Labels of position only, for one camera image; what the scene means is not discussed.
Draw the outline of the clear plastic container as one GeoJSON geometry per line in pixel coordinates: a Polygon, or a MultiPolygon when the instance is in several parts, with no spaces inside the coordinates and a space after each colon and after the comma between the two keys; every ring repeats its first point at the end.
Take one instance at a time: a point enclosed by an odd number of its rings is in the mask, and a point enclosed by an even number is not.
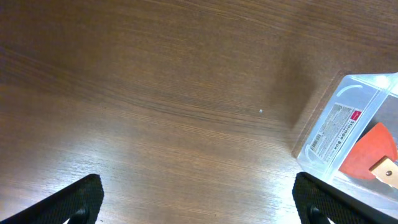
{"type": "Polygon", "coordinates": [[[397,188],[339,171],[353,146],[377,123],[397,146],[397,74],[339,74],[302,129],[294,152],[303,171],[397,218],[397,188]]]}

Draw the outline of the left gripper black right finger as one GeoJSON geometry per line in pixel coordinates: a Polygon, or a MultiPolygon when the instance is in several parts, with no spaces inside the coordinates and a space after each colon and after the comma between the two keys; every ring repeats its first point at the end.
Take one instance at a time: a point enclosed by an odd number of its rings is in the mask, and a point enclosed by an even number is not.
{"type": "Polygon", "coordinates": [[[292,195],[303,224],[397,223],[396,218],[360,202],[306,172],[296,175],[292,195]]]}

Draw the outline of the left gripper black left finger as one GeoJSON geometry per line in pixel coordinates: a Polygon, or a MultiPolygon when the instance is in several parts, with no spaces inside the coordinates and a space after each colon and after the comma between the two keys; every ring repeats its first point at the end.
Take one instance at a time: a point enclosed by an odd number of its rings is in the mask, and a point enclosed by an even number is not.
{"type": "Polygon", "coordinates": [[[1,224],[95,224],[104,199],[98,174],[90,174],[1,224]]]}

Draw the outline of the red scraper wooden handle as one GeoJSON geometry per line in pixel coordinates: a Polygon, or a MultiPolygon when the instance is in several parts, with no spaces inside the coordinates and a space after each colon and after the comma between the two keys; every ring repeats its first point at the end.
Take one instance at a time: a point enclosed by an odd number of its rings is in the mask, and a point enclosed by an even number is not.
{"type": "Polygon", "coordinates": [[[339,171],[356,179],[397,188],[397,146],[382,123],[371,128],[350,150],[339,171]]]}

